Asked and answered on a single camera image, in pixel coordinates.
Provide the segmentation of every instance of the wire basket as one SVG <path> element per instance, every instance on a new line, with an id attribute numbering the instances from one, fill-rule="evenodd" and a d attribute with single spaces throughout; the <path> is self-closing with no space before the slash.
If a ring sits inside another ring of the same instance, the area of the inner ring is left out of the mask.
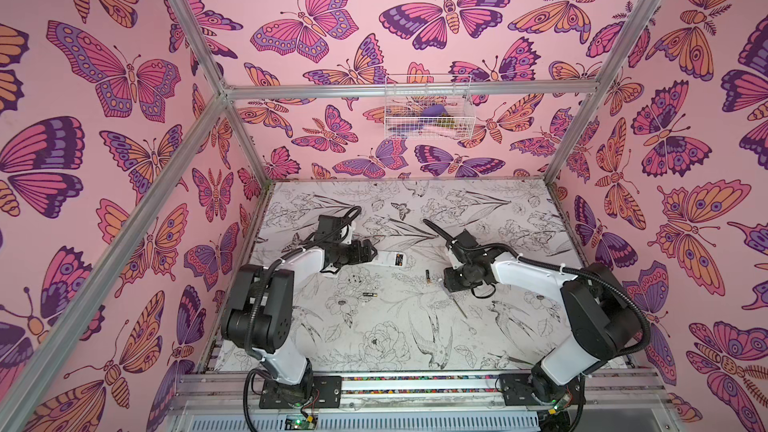
<path id="1" fill-rule="evenodd" d="M 475 108 L 470 101 L 469 78 L 451 74 L 434 77 L 440 82 L 427 82 L 424 75 L 387 76 L 386 136 L 451 140 L 470 137 L 475 125 Z"/>

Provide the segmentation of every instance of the white wire basket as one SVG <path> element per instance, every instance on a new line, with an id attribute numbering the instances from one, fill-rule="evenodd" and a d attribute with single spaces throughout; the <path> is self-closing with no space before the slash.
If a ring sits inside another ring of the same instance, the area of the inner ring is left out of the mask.
<path id="1" fill-rule="evenodd" d="M 387 76 L 384 88 L 384 131 L 387 137 L 468 139 L 475 125 L 469 95 L 471 78 L 452 74 Z"/>

